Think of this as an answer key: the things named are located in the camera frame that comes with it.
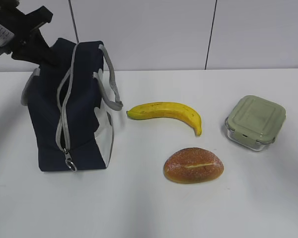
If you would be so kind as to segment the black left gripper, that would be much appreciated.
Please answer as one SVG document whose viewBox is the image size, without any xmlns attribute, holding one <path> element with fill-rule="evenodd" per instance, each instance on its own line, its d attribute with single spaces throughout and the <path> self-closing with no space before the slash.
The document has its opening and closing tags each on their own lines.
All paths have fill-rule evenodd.
<svg viewBox="0 0 298 238">
<path fill-rule="evenodd" d="M 51 22 L 52 13 L 42 6 L 24 14 L 18 6 L 18 0 L 0 0 L 0 56 L 11 54 L 14 60 L 59 65 L 59 57 L 39 30 Z"/>
</svg>

